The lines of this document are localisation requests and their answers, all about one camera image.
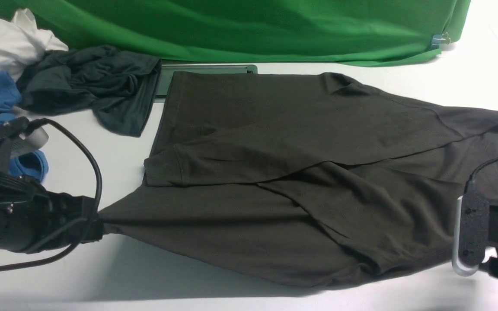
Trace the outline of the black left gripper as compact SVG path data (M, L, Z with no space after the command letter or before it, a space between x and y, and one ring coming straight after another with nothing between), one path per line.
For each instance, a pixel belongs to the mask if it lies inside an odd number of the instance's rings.
M33 254L103 238L103 223L93 197L50 192L37 181L29 184L33 198L10 213L7 250Z

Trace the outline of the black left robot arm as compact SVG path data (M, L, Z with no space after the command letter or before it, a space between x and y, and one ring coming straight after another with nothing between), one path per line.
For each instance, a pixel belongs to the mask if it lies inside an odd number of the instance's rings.
M102 238L93 197L48 191L34 177L0 172L0 250L35 254Z

